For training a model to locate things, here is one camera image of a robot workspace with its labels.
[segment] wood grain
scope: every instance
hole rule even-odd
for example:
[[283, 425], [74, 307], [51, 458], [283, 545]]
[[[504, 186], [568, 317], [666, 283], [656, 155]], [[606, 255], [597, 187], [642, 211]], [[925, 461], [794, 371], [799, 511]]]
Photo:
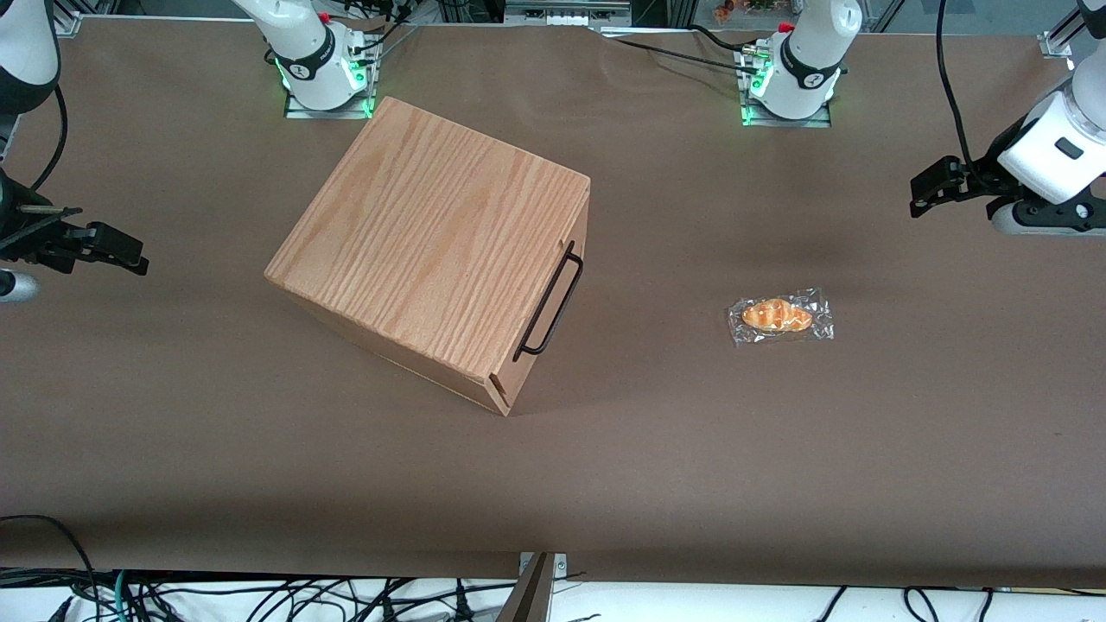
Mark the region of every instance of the wood grain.
[[589, 187], [385, 99], [265, 277], [483, 384], [513, 352]]
[[342, 335], [346, 341], [367, 350], [400, 367], [413, 372], [439, 386], [470, 400], [489, 411], [507, 415], [511, 406], [504, 402], [502, 394], [495, 388], [491, 379], [477, 382], [441, 363], [431, 361], [421, 354], [408, 350], [395, 342], [388, 341], [373, 331], [365, 330], [348, 318], [332, 313], [299, 296], [292, 299], [312, 314], [316, 320]]
[[[570, 241], [576, 242], [573, 247], [573, 252], [584, 257], [584, 246], [586, 241], [587, 234], [587, 205], [584, 205], [584, 209], [581, 210], [580, 216], [576, 217], [576, 222], [572, 226], [572, 230], [568, 235], [564, 237], [561, 242], [561, 252], [568, 246]], [[556, 270], [556, 265], [550, 266], [550, 273], [545, 277], [545, 282], [553, 278], [553, 272]], [[550, 293], [549, 302], [545, 308], [542, 309], [541, 315], [538, 318], [538, 322], [534, 324], [534, 330], [531, 333], [529, 344], [536, 345], [541, 342], [542, 338], [550, 330], [550, 324], [553, 322], [553, 318], [556, 317], [557, 307], [561, 301], [564, 300], [565, 294], [568, 291], [568, 284], [572, 282], [572, 278], [576, 270], [575, 266], [570, 265], [562, 272], [561, 278], [557, 280], [556, 284], [553, 287], [552, 293]], [[570, 312], [571, 309], [566, 309], [565, 313]], [[518, 348], [519, 343], [522, 342], [523, 333], [525, 332], [525, 326], [523, 330], [519, 331], [519, 335], [512, 340], [513, 348]], [[519, 356], [518, 361], [512, 361], [514, 357], [514, 350], [512, 349], [511, 355], [503, 360], [499, 370], [492, 374], [492, 383], [500, 393], [500, 396], [507, 402], [508, 407], [514, 405], [514, 400], [519, 396], [519, 392], [522, 391], [522, 384], [525, 382], [526, 376], [530, 374], [530, 369], [534, 366], [534, 361], [536, 356], [532, 354], [523, 353]]]

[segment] plastic wrapper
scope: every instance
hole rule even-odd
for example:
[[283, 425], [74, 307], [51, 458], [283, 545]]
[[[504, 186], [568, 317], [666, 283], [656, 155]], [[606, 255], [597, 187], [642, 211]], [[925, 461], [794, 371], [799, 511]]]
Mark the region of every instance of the plastic wrapper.
[[821, 288], [744, 298], [730, 307], [729, 315], [730, 334], [738, 345], [833, 339], [833, 315]]

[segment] black metal handle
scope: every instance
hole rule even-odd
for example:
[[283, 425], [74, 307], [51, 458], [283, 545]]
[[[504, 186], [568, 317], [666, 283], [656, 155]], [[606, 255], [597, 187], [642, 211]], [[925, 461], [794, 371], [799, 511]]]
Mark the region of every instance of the black metal handle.
[[[522, 341], [519, 342], [519, 349], [514, 351], [514, 357], [511, 362], [519, 360], [519, 356], [523, 352], [526, 354], [538, 355], [545, 352], [545, 346], [550, 344], [550, 338], [553, 336], [553, 331], [556, 330], [557, 323], [561, 321], [561, 315], [564, 313], [564, 308], [568, 304], [568, 299], [572, 298], [573, 290], [576, 289], [576, 283], [580, 282], [580, 276], [584, 273], [584, 259], [578, 255], [574, 255], [572, 249], [576, 246], [575, 240], [568, 242], [568, 248], [564, 249], [564, 257], [561, 258], [561, 262], [557, 263], [556, 270], [553, 272], [553, 278], [550, 279], [550, 284], [545, 287], [545, 292], [542, 294], [541, 301], [538, 302], [538, 309], [534, 311], [532, 318], [530, 318], [530, 324], [526, 326], [526, 332], [522, 333]], [[542, 317], [542, 311], [545, 309], [545, 303], [549, 302], [550, 296], [553, 294], [553, 288], [556, 287], [556, 282], [561, 279], [561, 272], [564, 271], [566, 263], [572, 261], [576, 265], [576, 273], [572, 277], [572, 282], [568, 283], [568, 291], [564, 292], [564, 300], [561, 301], [561, 307], [556, 310], [556, 315], [553, 317], [553, 323], [550, 324], [550, 330], [545, 332], [545, 336], [542, 342], [538, 344], [538, 348], [530, 348], [526, 342], [530, 341], [530, 333], [534, 332], [534, 326], [538, 325], [538, 319]]]

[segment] cable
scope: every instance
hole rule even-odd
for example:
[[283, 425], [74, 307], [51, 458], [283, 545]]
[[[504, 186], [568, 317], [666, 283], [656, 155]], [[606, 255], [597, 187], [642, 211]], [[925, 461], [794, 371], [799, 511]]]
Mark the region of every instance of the cable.
[[58, 100], [58, 114], [61, 117], [62, 128], [61, 133], [58, 135], [58, 146], [54, 147], [54, 155], [50, 158], [46, 167], [39, 175], [39, 178], [31, 184], [32, 190], [38, 190], [40, 186], [50, 177], [50, 174], [54, 172], [54, 167], [58, 166], [58, 160], [62, 158], [62, 152], [65, 151], [65, 139], [69, 137], [69, 111], [65, 110], [65, 97], [62, 96], [62, 85], [59, 84], [54, 86], [54, 99]]
[[[62, 103], [62, 92], [61, 92], [61, 89], [59, 89], [56, 91], [56, 94], [58, 94], [58, 103], [59, 103], [60, 107], [62, 108], [62, 111], [64, 111], [65, 110], [65, 104]], [[62, 124], [63, 135], [64, 135], [64, 132], [65, 132], [64, 128], [65, 128], [66, 125], [67, 125], [67, 123], [63, 122], [63, 124]], [[60, 146], [64, 146], [65, 145], [65, 141], [64, 139], [60, 141], [59, 145]], [[63, 525], [62, 521], [58, 520], [56, 518], [54, 518], [52, 516], [45, 516], [45, 515], [41, 515], [41, 514], [15, 514], [15, 515], [10, 515], [10, 516], [0, 516], [0, 522], [7, 522], [9, 520], [41, 520], [41, 521], [49, 522], [50, 525], [54, 526], [54, 528], [58, 529], [59, 531], [61, 531], [62, 535], [65, 536], [65, 539], [69, 540], [71, 545], [73, 545], [73, 548], [76, 550], [76, 554], [81, 557], [81, 562], [84, 563], [84, 570], [87, 573], [88, 582], [92, 584], [92, 591], [93, 591], [93, 593], [96, 592], [96, 576], [95, 576], [95, 573], [92, 570], [92, 561], [88, 560], [88, 554], [86, 552], [84, 552], [84, 547], [81, 546], [81, 542], [77, 541], [76, 537], [73, 536], [73, 532], [70, 531], [69, 527], [65, 527], [65, 525]], [[96, 598], [96, 622], [101, 622], [102, 615], [103, 615], [103, 612], [101, 611], [101, 602], [100, 602], [100, 598], [98, 598], [98, 594], [97, 594], [97, 598]]]
[[641, 20], [645, 19], [645, 15], [649, 13], [649, 9], [651, 9], [656, 3], [657, 0], [653, 0], [653, 2], [649, 2], [649, 4], [645, 8], [645, 10], [641, 11], [641, 14], [637, 17], [637, 21], [630, 23], [630, 27], [641, 25]]
[[[342, 612], [342, 622], [347, 622], [349, 620], [349, 616], [346, 614], [345, 608], [342, 607], [341, 604], [336, 603], [336, 602], [328, 602], [328, 601], [321, 600], [321, 601], [316, 601], [314, 604], [322, 604], [322, 605], [326, 605], [326, 607], [336, 607], [338, 609], [338, 611]], [[300, 612], [296, 612], [295, 615], [299, 615], [300, 613], [302, 613], [302, 610]], [[285, 622], [292, 622], [292, 620], [293, 620], [293, 618], [295, 618], [295, 615], [293, 615], [292, 618], [289, 618]]]
[[[979, 610], [979, 616], [975, 619], [977, 622], [987, 621], [987, 612], [991, 610], [991, 601], [994, 600], [994, 590], [991, 588], [983, 588], [983, 591], [987, 592], [987, 598], [983, 600], [983, 607]], [[925, 601], [926, 608], [929, 609], [929, 614], [932, 616], [932, 620], [926, 620], [919, 615], [917, 611], [915, 611], [914, 605], [910, 604], [910, 592], [918, 592], [918, 595], [920, 595], [921, 600]], [[933, 609], [932, 601], [929, 600], [929, 597], [926, 595], [926, 592], [922, 591], [921, 588], [907, 588], [902, 590], [902, 603], [906, 605], [906, 610], [910, 612], [910, 615], [912, 615], [918, 622], [940, 622], [940, 618], [937, 616], [937, 610]]]
[[[910, 592], [918, 592], [921, 600], [926, 601], [926, 607], [929, 608], [929, 614], [933, 616], [932, 620], [926, 620], [921, 615], [918, 615], [918, 612], [914, 610], [914, 605], [910, 604]], [[909, 611], [910, 615], [914, 615], [914, 619], [918, 622], [940, 622], [940, 619], [937, 616], [937, 610], [933, 609], [933, 603], [930, 602], [929, 597], [926, 595], [926, 592], [924, 592], [921, 588], [907, 588], [902, 590], [902, 604], [906, 605], [906, 610]]]
[[987, 612], [991, 609], [991, 601], [994, 600], [994, 590], [991, 588], [983, 588], [987, 591], [987, 599], [983, 601], [982, 609], [979, 610], [978, 622], [984, 622], [987, 620]]
[[69, 608], [73, 604], [73, 597], [70, 597], [62, 601], [62, 604], [54, 610], [53, 615], [46, 622], [65, 622], [65, 614], [69, 613]]
[[393, 583], [390, 588], [387, 585], [387, 583], [385, 583], [384, 590], [382, 590], [380, 593], [376, 594], [376, 598], [373, 599], [373, 602], [368, 603], [367, 608], [365, 608], [363, 611], [354, 615], [353, 622], [365, 622], [366, 620], [368, 620], [368, 616], [373, 614], [373, 611], [375, 611], [376, 608], [382, 602], [384, 602], [384, 599], [388, 598], [396, 590], [403, 588], [404, 585], [410, 583], [411, 581], [414, 581], [414, 579], [399, 579], [395, 583]]
[[127, 622], [126, 615], [123, 613], [123, 573], [125, 570], [121, 570], [118, 574], [115, 576], [115, 615], [119, 619], [119, 622]]
[[822, 612], [822, 616], [815, 620], [814, 622], [826, 622], [827, 620], [830, 620], [830, 616], [833, 614], [833, 608], [837, 607], [837, 601], [841, 600], [841, 595], [844, 594], [845, 590], [847, 589], [848, 585], [842, 585], [841, 588], [838, 588], [837, 593], [835, 593], [833, 598], [830, 599], [830, 604], [826, 605], [826, 610]]
[[281, 585], [280, 588], [274, 589], [269, 595], [267, 595], [265, 598], [261, 599], [261, 602], [259, 602], [253, 608], [253, 611], [251, 611], [250, 614], [246, 616], [246, 622], [250, 622], [251, 620], [253, 620], [253, 616], [257, 615], [259, 611], [261, 611], [261, 608], [264, 607], [267, 602], [269, 602], [269, 599], [275, 597], [276, 592], [279, 592], [280, 590], [286, 590], [286, 589], [289, 589], [292, 585], [292, 583], [293, 583], [292, 581], [284, 581], [283, 585]]
[[719, 48], [724, 48], [724, 49], [727, 49], [727, 50], [729, 50], [731, 52], [740, 52], [741, 49], [744, 48], [745, 45], [752, 45], [753, 43], [757, 43], [755, 39], [753, 39], [752, 41], [747, 41], [744, 43], [737, 43], [737, 44], [734, 44], [734, 43], [727, 43], [726, 41], [722, 41], [721, 39], [719, 39], [718, 37], [716, 37], [713, 32], [707, 30], [706, 28], [703, 28], [703, 27], [701, 27], [701, 25], [699, 25], [697, 23], [693, 23], [693, 24], [689, 25], [688, 30], [693, 30], [696, 32], [701, 32], [701, 33], [706, 34], [707, 39], [710, 39], [710, 41], [714, 45], [718, 45]]
[[681, 54], [679, 52], [672, 52], [671, 50], [662, 50], [660, 48], [654, 48], [653, 45], [646, 45], [645, 43], [635, 43], [634, 41], [626, 41], [624, 39], [615, 39], [615, 41], [617, 41], [619, 43], [623, 43], [625, 45], [629, 45], [632, 48], [639, 48], [641, 50], [648, 50], [650, 52], [657, 52], [658, 54], [667, 54], [669, 56], [675, 56], [677, 59], [684, 59], [684, 60], [687, 60], [687, 61], [693, 61], [693, 62], [702, 63], [702, 64], [706, 64], [706, 65], [713, 65], [713, 66], [726, 68], [728, 70], [740, 71], [742, 73], [750, 73], [750, 74], [757, 73], [757, 70], [754, 70], [753, 68], [740, 66], [740, 65], [735, 65], [733, 63], [722, 63], [722, 62], [719, 62], [719, 61], [711, 61], [711, 60], [708, 60], [708, 59], [700, 59], [698, 56], [691, 56], [689, 54]]
[[415, 609], [417, 607], [424, 607], [424, 605], [430, 604], [431, 602], [440, 602], [440, 603], [445, 604], [446, 607], [449, 607], [449, 604], [446, 602], [446, 599], [444, 599], [444, 598], [426, 599], [426, 601], [424, 601], [424, 602], [417, 602], [417, 603], [414, 603], [414, 604], [410, 604], [408, 607], [405, 607], [405, 608], [400, 609], [399, 611], [393, 613], [392, 615], [388, 615], [388, 616], [384, 618], [383, 620], [380, 620], [380, 622], [396, 622], [397, 620], [399, 620], [400, 615], [407, 613], [408, 611], [410, 611], [410, 610], [413, 610], [413, 609]]
[[[315, 579], [312, 579], [311, 581], [309, 581], [307, 583], [305, 583], [303, 585], [300, 585], [299, 588], [292, 588], [291, 585], [289, 585], [288, 594], [284, 598], [280, 599], [279, 601], [276, 601], [276, 604], [272, 605], [272, 608], [270, 608], [269, 611], [267, 611], [264, 615], [262, 615], [261, 618], [259, 618], [258, 622], [264, 622], [265, 620], [268, 620], [270, 615], [272, 615], [273, 613], [276, 612], [278, 609], [280, 609], [280, 605], [284, 604], [288, 601], [292, 601], [292, 608], [294, 608], [295, 607], [295, 594], [298, 594], [298, 593], [302, 592], [303, 590], [310, 588], [312, 585], [312, 583], [314, 583], [314, 582], [315, 582]], [[251, 619], [252, 619], [252, 615], [250, 618], [247, 618], [246, 622], [250, 622]]]
[[964, 158], [964, 165], [968, 167], [968, 172], [971, 173], [972, 177], [975, 178], [980, 185], [987, 188], [989, 191], [994, 194], [1001, 194], [991, 187], [991, 184], [987, 179], [983, 179], [979, 170], [975, 169], [975, 163], [971, 158], [971, 153], [968, 149], [968, 136], [964, 134], [964, 121], [960, 116], [960, 106], [957, 105], [957, 96], [952, 94], [952, 84], [949, 82], [949, 73], [945, 68], [945, 9], [948, 6], [949, 0], [941, 0], [941, 3], [937, 8], [937, 71], [941, 75], [941, 86], [945, 89], [945, 99], [949, 101], [949, 108], [952, 111], [952, 123], [957, 126], [957, 139], [960, 142], [960, 154]]
[[315, 592], [315, 595], [311, 597], [310, 599], [307, 599], [305, 601], [300, 602], [299, 603], [299, 605], [300, 605], [299, 609], [296, 609], [296, 603], [293, 602], [292, 603], [292, 609], [290, 609], [289, 612], [288, 612], [288, 619], [291, 620], [291, 619], [295, 618], [296, 615], [299, 615], [299, 613], [301, 611], [303, 611], [304, 609], [307, 609], [307, 605], [311, 604], [312, 602], [322, 602], [322, 601], [319, 601], [316, 599], [319, 599], [319, 597], [325, 594], [326, 592], [333, 590], [334, 588], [338, 587], [342, 583], [345, 583], [345, 579], [338, 579], [337, 581], [331, 583], [330, 585], [326, 585], [325, 588], [319, 590], [317, 592]]
[[362, 53], [362, 52], [366, 52], [366, 51], [368, 51], [368, 50], [372, 50], [373, 48], [376, 48], [377, 45], [379, 45], [379, 44], [384, 43], [384, 40], [385, 40], [385, 39], [387, 39], [389, 34], [392, 34], [393, 32], [395, 32], [395, 31], [396, 31], [396, 29], [397, 29], [397, 28], [399, 28], [399, 27], [400, 27], [400, 25], [403, 25], [403, 24], [404, 24], [404, 21], [403, 21], [403, 20], [399, 20], [399, 21], [397, 21], [396, 23], [392, 24], [392, 28], [389, 28], [388, 30], [386, 30], [386, 31], [384, 32], [384, 34], [383, 34], [383, 35], [380, 35], [380, 38], [379, 38], [379, 39], [377, 39], [376, 41], [374, 41], [374, 42], [369, 43], [368, 45], [362, 45], [361, 48], [354, 48], [354, 49], [352, 50], [352, 52], [353, 52], [354, 54], [359, 54], [359, 53]]
[[472, 622], [472, 616], [474, 615], [474, 612], [472, 611], [472, 608], [469, 607], [469, 599], [466, 598], [465, 595], [465, 583], [461, 583], [460, 579], [457, 580], [456, 599], [457, 599], [457, 607], [453, 609], [453, 611], [457, 613], [457, 615], [453, 615], [453, 620], [458, 622]]
[[121, 590], [117, 592], [123, 595], [123, 600], [127, 602], [127, 609], [134, 611], [135, 618], [139, 622], [150, 622], [149, 612], [146, 611], [146, 604], [143, 602], [142, 587], [138, 587], [138, 597], [136, 598], [131, 593], [131, 588], [126, 585], [121, 585]]
[[385, 56], [387, 56], [388, 54], [390, 54], [392, 51], [395, 50], [396, 48], [398, 48], [400, 43], [403, 43], [404, 41], [407, 41], [408, 37], [410, 37], [411, 34], [415, 34], [416, 32], [418, 32], [418, 30], [420, 28], [422, 28], [422, 27], [420, 27], [420, 25], [413, 25], [410, 30], [408, 30], [407, 32], [405, 32], [404, 35], [399, 38], [399, 41], [396, 41], [394, 44], [392, 44], [392, 46], [389, 46], [387, 50], [385, 50], [380, 54], [380, 60], [383, 61]]

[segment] metal bracket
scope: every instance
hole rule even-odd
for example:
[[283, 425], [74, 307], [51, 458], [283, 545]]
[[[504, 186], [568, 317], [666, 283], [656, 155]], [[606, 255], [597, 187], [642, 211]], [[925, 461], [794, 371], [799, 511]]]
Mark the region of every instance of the metal bracket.
[[1037, 42], [1041, 44], [1041, 53], [1046, 59], [1071, 59], [1072, 39], [1083, 32], [1087, 24], [1083, 21], [1083, 13], [1078, 8], [1072, 9], [1064, 15], [1056, 25], [1037, 34]]
[[781, 118], [772, 114], [764, 104], [752, 96], [753, 89], [759, 89], [761, 81], [771, 68], [770, 46], [766, 39], [760, 39], [753, 45], [745, 45], [740, 52], [733, 52], [733, 62], [738, 66], [753, 68], [755, 74], [735, 71], [738, 76], [738, 94], [741, 99], [741, 124], [762, 125], [765, 127], [830, 127], [830, 104], [824, 103], [818, 112], [803, 120]]
[[[376, 110], [376, 85], [380, 80], [380, 55], [384, 46], [379, 41], [383, 34], [369, 34], [354, 31], [349, 45], [353, 48], [372, 46], [369, 50], [349, 56], [349, 74], [352, 80], [363, 82], [365, 87], [349, 99], [348, 102], [328, 111], [316, 111], [300, 103], [288, 85], [284, 101], [285, 118], [372, 118]], [[353, 62], [367, 63], [365, 66], [353, 66]]]
[[519, 582], [511, 590], [511, 595], [507, 597], [503, 609], [495, 618], [495, 622], [546, 622], [550, 615], [550, 601], [553, 599], [554, 573], [562, 571], [559, 566], [567, 563], [556, 561], [556, 553], [529, 553], [531, 557], [525, 562], [521, 561], [524, 570]]
[[[519, 577], [526, 571], [526, 566], [534, 558], [534, 553], [519, 553]], [[568, 576], [568, 554], [553, 553], [553, 578], [564, 579]]]
[[0, 114], [0, 162], [8, 157], [8, 148], [15, 136], [15, 128], [19, 127], [20, 115]]

